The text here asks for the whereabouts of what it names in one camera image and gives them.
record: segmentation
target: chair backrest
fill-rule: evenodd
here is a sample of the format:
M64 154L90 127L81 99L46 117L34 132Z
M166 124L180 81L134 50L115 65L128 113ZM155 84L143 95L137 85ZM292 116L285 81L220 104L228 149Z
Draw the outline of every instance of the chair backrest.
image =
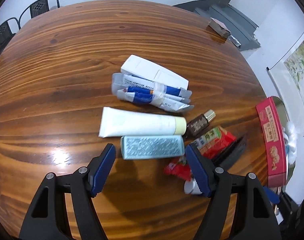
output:
M47 0L37 0L30 5L31 18L34 18L42 13L50 11Z
M0 25L0 46L6 43L8 40L13 38L14 34L12 33L8 22L5 21Z

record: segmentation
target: white cap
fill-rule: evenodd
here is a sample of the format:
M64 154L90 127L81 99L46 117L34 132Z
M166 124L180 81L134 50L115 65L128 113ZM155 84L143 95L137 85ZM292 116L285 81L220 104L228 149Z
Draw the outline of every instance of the white cap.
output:
M175 131L174 135L183 135L185 130L187 129L187 120L184 117L177 117L175 118Z
M186 181L184 183L184 193L185 194L193 194L200 195L202 192L199 189L199 186L196 183L195 179L191 179L191 181Z

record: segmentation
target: small brown bottle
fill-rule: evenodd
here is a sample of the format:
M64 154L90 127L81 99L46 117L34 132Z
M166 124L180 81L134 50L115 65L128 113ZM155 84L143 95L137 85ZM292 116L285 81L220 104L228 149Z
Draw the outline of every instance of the small brown bottle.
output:
M209 126L209 122L211 122L214 117L215 112L213 110L209 110L204 114L200 114L198 117L194 118L187 124L187 130L184 137L196 137L197 135L202 134Z

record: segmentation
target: pale yellow cap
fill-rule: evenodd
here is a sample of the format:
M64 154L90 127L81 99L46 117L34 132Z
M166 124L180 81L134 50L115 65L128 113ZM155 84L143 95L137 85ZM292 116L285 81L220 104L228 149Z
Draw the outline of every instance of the pale yellow cap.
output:
M174 134L180 134L183 135L185 133L185 130L187 129L187 121L185 120L184 117L177 117L174 116L175 118L175 132Z

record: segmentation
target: red plastic wrapper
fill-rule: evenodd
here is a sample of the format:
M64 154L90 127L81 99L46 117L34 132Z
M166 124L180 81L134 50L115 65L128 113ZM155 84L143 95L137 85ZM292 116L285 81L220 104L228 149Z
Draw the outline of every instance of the red plastic wrapper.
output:
M212 159L235 139L236 137L232 133L223 129L221 126L217 126L194 140L193 143L204 157ZM185 155L173 158L169 165L164 168L164 173L178 176L187 181L191 180L192 175Z

